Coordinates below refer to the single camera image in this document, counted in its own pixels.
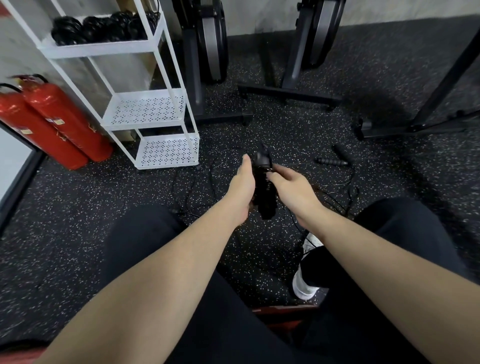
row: shoe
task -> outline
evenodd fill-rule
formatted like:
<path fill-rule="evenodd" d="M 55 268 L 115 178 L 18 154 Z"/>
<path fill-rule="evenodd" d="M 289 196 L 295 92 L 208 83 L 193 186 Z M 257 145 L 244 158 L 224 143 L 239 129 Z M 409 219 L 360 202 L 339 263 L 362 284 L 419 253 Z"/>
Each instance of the shoe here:
<path fill-rule="evenodd" d="M 323 246 L 322 242 L 311 232 L 307 235 L 307 238 L 303 242 L 303 258 L 306 254 L 319 246 Z M 305 283 L 301 276 L 301 268 L 299 265 L 299 269 L 293 276 L 292 281 L 292 288 L 295 295 L 300 298 L 301 300 L 309 300 L 311 299 L 318 291 L 319 287 L 312 287 Z"/>

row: rubber gym floor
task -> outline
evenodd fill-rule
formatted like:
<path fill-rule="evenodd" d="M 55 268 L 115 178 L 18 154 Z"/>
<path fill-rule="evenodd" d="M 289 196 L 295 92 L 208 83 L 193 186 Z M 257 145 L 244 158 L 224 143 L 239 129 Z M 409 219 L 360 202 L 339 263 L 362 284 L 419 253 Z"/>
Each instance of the rubber gym floor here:
<path fill-rule="evenodd" d="M 132 206 L 150 203 L 172 208 L 187 203 L 189 211 L 202 214 L 201 205 L 214 202 L 209 182 L 213 159 L 228 147 L 253 153 L 260 142 L 271 147 L 274 162 L 317 185 L 348 180 L 349 170 L 313 162 L 317 156 L 334 157 L 331 146 L 342 145 L 354 160 L 352 185 L 360 190 L 354 215 L 384 197 L 421 200 L 440 217 L 479 280 L 480 129 L 367 141 L 357 140 L 352 130 L 359 116 L 394 123 L 415 115 L 479 24 L 480 17 L 472 16 L 341 27 L 325 64 L 303 71 L 297 86 L 343 96 L 344 103 L 332 112 L 261 96 L 243 101 L 238 81 L 265 83 L 259 49 L 267 50 L 275 74 L 268 82 L 280 82 L 293 32 L 230 37 L 228 78 L 207 87 L 207 111 L 251 108 L 254 119 L 248 126 L 201 127 L 200 171 L 138 171 L 119 150 L 107 161 L 75 172 L 46 159 L 1 237 L 0 344 L 54 338 L 100 289 L 102 243 L 118 217 Z M 477 60 L 432 121 L 479 105 Z M 212 170 L 218 196 L 227 190 L 239 161 L 237 150 L 218 156 Z M 346 189 L 323 189 L 347 204 Z M 219 269 L 250 307 L 301 304 L 288 288 L 300 249 L 301 233 L 279 205 L 272 220 L 250 216 L 230 239 Z M 324 294 L 319 291 L 313 301 Z"/>

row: fire extinguisher handle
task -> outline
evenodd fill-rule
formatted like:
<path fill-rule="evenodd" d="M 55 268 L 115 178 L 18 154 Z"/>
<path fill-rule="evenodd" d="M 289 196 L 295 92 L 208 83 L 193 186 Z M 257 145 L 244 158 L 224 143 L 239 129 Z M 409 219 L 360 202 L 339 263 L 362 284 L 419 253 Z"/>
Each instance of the fire extinguisher handle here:
<path fill-rule="evenodd" d="M 48 80 L 47 80 L 44 76 L 42 76 L 41 74 L 39 74 L 39 73 L 35 73 L 35 74 L 33 74 L 32 76 L 33 76 L 33 77 L 36 77 L 36 78 L 39 78 L 40 80 L 42 80 L 42 81 L 43 81 L 44 83 L 46 83 L 46 84 L 48 83 Z"/>
<path fill-rule="evenodd" d="M 16 92 L 22 93 L 21 89 L 19 89 L 18 87 L 15 87 L 14 85 L 11 85 L 11 84 L 0 84 L 0 87 L 11 88 L 12 90 L 15 90 Z"/>

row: red fire extinguisher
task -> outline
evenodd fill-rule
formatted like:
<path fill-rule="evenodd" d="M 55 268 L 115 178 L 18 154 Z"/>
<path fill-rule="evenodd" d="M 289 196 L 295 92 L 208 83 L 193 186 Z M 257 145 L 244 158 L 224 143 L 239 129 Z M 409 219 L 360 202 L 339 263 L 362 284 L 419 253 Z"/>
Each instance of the red fire extinguisher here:
<path fill-rule="evenodd" d="M 60 87 L 48 83 L 45 77 L 39 74 L 14 77 L 21 80 L 26 102 L 90 159 L 101 162 L 110 157 L 113 147 L 108 139 L 89 124 Z"/>
<path fill-rule="evenodd" d="M 0 120 L 70 170 L 88 163 L 88 158 L 61 133 L 52 127 L 24 100 L 21 90 L 0 84 L 18 93 L 0 93 Z"/>

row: forearm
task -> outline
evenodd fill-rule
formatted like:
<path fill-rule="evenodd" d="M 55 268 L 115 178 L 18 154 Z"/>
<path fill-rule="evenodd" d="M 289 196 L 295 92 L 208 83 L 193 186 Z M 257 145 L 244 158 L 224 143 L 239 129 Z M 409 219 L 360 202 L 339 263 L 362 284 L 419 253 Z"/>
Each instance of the forearm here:
<path fill-rule="evenodd" d="M 164 362 L 193 315 L 236 225 L 229 201 L 218 202 L 100 291 L 37 363 Z"/>
<path fill-rule="evenodd" d="M 305 218 L 373 303 L 433 363 L 480 357 L 480 288 L 318 206 Z"/>

